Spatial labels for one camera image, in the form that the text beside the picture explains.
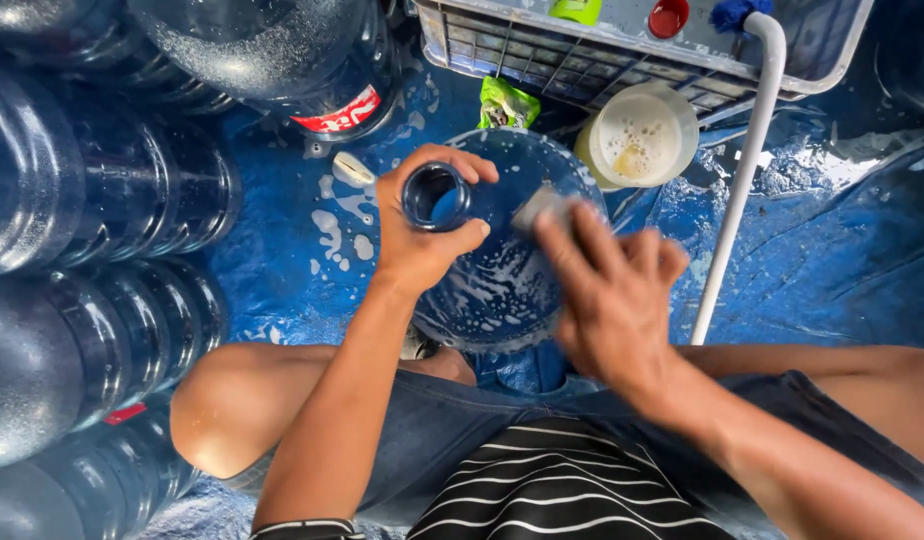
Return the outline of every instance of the hand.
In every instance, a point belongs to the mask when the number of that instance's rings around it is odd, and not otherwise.
[[[415,169],[428,162],[451,164],[470,184],[479,180],[498,182],[498,171],[491,161],[436,144],[422,145],[395,170],[378,179],[376,194],[382,233],[378,267],[372,281],[384,281],[414,296],[431,289],[456,257],[480,246],[490,232],[489,224],[481,219],[469,220],[449,232],[425,232],[409,225],[402,214],[402,187]]]
[[[570,212],[581,249],[550,213],[535,222],[563,286],[556,339],[580,374],[651,415],[672,363],[684,362],[668,344],[668,300],[688,255],[654,229],[612,237],[587,202]]]

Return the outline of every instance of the jug neck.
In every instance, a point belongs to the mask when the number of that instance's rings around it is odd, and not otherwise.
[[[420,166],[402,188],[402,213],[419,229],[454,231],[468,221],[471,185],[452,165],[430,161]]]

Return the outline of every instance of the denim shorts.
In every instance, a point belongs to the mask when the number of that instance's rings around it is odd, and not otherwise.
[[[801,372],[740,374],[719,383],[924,506],[924,464],[841,408]],[[684,439],[643,420],[611,391],[585,391],[586,386],[575,378],[556,392],[518,397],[399,370],[372,478],[356,517],[409,527],[479,446],[512,424],[566,416],[642,445],[684,498],[736,538],[784,538],[734,480]],[[223,483],[257,497],[274,452]]]

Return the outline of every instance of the person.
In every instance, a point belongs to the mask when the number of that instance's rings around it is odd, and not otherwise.
[[[454,350],[399,360],[420,294],[489,233],[406,224],[401,186],[429,161],[498,180],[435,145],[379,179],[377,269],[340,346],[233,343],[176,391],[179,452],[260,489],[252,538],[357,538],[358,513],[409,540],[924,540],[924,350],[673,347],[686,254],[654,230],[614,238],[583,202],[579,244],[546,213],[535,232],[564,290],[558,343],[606,390],[501,395]]]

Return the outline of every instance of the yellow liquid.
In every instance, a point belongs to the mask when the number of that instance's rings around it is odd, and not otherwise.
[[[636,179],[645,173],[644,160],[645,149],[634,142],[630,142],[625,145],[625,149],[615,158],[612,170],[628,178]]]

